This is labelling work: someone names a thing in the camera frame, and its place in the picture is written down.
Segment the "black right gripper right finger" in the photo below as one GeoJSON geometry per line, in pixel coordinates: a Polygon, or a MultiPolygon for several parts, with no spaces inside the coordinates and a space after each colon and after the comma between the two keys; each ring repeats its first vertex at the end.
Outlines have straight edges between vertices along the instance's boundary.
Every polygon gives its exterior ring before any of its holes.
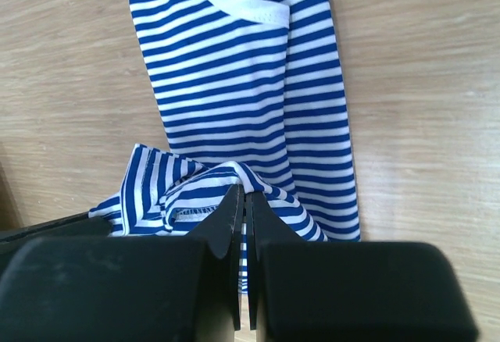
{"type": "Polygon", "coordinates": [[[260,341],[475,341],[445,255],[423,242],[309,242],[248,196],[248,308],[260,341]]]}

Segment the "blue white striped tank top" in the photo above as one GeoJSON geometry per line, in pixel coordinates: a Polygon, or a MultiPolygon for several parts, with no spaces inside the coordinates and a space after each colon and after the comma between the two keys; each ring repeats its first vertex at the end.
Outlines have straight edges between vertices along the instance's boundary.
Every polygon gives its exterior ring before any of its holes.
{"type": "Polygon", "coordinates": [[[358,241],[330,1],[128,2],[169,148],[136,145],[90,216],[115,237],[182,236],[239,185],[305,240],[358,241]]]}

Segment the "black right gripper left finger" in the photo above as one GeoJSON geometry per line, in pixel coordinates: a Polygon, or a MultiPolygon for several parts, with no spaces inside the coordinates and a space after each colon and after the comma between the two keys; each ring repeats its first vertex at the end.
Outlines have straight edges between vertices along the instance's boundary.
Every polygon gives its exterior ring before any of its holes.
{"type": "Polygon", "coordinates": [[[243,190],[183,237],[111,237],[85,214],[1,235],[4,341],[232,341],[243,190]]]}

